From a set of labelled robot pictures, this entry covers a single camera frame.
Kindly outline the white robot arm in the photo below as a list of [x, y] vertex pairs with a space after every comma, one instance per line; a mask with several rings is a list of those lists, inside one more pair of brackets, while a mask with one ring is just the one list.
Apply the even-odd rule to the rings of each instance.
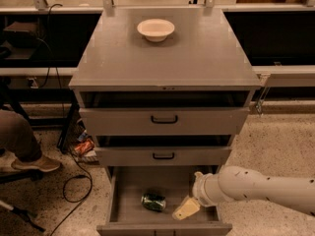
[[224, 166], [219, 173], [195, 173], [192, 196], [186, 196], [172, 217], [183, 220], [201, 207], [223, 202], [264, 200], [310, 216], [315, 215], [315, 179], [267, 176], [239, 166]]

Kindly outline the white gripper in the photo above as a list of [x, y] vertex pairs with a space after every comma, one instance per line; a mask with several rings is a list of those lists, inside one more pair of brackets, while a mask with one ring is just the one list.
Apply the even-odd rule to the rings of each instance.
[[193, 197], [186, 196], [180, 206], [173, 212], [172, 217], [175, 220], [186, 219], [203, 207], [216, 206], [221, 198], [221, 189], [219, 187], [217, 174], [203, 174], [200, 171], [195, 172], [195, 182], [192, 188]]

